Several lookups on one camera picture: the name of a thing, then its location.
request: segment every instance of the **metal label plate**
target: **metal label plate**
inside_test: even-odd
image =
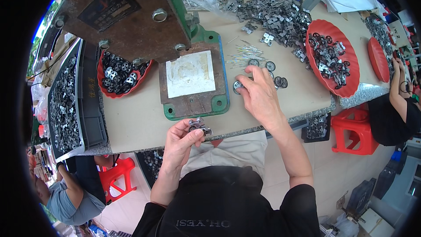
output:
[[[77,17],[99,32],[141,9],[136,0],[93,0]]]

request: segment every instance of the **person's arm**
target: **person's arm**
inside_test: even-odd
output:
[[[63,176],[61,175],[60,172],[57,172],[57,179],[55,180],[56,182],[59,182],[63,179]]]
[[[404,83],[406,81],[405,66],[403,62],[401,61],[401,59],[396,59],[396,61],[399,65],[399,85],[398,85],[399,95],[402,96],[403,98],[409,98],[411,97],[411,95],[408,92],[405,92],[405,87],[406,87],[406,84]]]
[[[202,129],[188,133],[190,119],[183,119],[167,132],[164,156],[158,179],[151,190],[151,203],[167,207],[178,189],[182,167],[189,160],[192,145],[197,147],[205,140]]]
[[[392,58],[392,63],[395,70],[395,74],[393,75],[392,84],[390,86],[389,101],[392,104],[393,108],[395,108],[395,110],[399,113],[403,122],[406,123],[407,103],[406,100],[401,95],[399,95],[399,80],[400,74],[402,72],[399,69],[398,62],[394,58]]]
[[[77,183],[77,181],[71,176],[69,171],[66,170],[64,165],[58,167],[59,173],[63,176],[64,181],[66,182],[66,193],[69,196],[70,201],[72,202],[75,209],[79,208],[80,203],[83,199],[83,189]]]
[[[313,173],[309,158],[279,107],[277,92],[268,70],[248,66],[245,72],[253,73],[254,80],[238,75],[237,80],[245,88],[237,88],[236,91],[243,96],[245,108],[276,140],[290,176],[290,188],[300,184],[312,186]]]

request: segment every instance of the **white paper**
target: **white paper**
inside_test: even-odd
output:
[[[166,69],[168,98],[216,90],[210,50],[167,61]]]

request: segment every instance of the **black bracelet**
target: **black bracelet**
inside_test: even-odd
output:
[[[63,162],[61,162],[61,161],[55,165],[55,170],[56,170],[57,172],[59,171],[59,166],[61,166],[61,165],[64,165],[64,163],[63,163]]]

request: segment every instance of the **red plate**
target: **red plate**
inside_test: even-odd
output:
[[[389,81],[389,67],[387,65],[386,56],[383,49],[376,38],[371,37],[367,45],[368,56],[370,57],[371,66],[377,75],[377,78],[382,82]]]
[[[148,72],[152,68],[152,63],[154,62],[154,60],[150,61],[149,66],[146,68],[145,73],[143,74],[142,77],[140,76],[139,71],[134,71],[137,74],[137,78],[139,79],[139,81],[137,82],[137,84],[135,86],[133,86],[130,89],[130,91],[128,91],[126,93],[116,94],[115,92],[107,92],[107,89],[104,88],[104,86],[102,86],[102,79],[105,78],[104,71],[103,71],[103,65],[102,65],[102,58],[104,56],[104,52],[105,52],[105,50],[102,51],[101,56],[99,57],[99,63],[98,63],[98,68],[97,68],[98,85],[99,85],[99,88],[101,88],[101,91],[105,94],[105,96],[110,97],[112,99],[120,98],[120,97],[123,97],[124,95],[127,95],[127,94],[133,92],[134,89],[136,89],[140,85],[140,83],[142,83],[145,80],[146,75],[148,74]]]
[[[319,81],[326,87],[329,91],[333,92],[335,95],[338,95],[342,98],[349,98],[355,94],[358,89],[358,85],[360,83],[360,66],[358,65],[358,59],[355,55],[355,50],[352,47],[350,41],[346,38],[346,36],[342,33],[340,29],[338,29],[334,24],[326,21],[326,20],[313,20],[310,25],[309,29],[307,30],[308,34],[313,34],[317,32],[320,35],[331,36],[333,42],[339,41],[342,42],[345,46],[345,54],[341,55],[339,58],[342,61],[349,61],[350,62],[350,76],[346,77],[346,86],[335,89],[337,84],[335,83],[333,78],[327,79],[322,76],[319,69],[317,68],[316,61],[314,60],[314,50],[309,45],[309,38],[306,37],[306,50],[307,50],[307,57],[309,58],[310,66],[313,68],[314,74],[319,79]]]

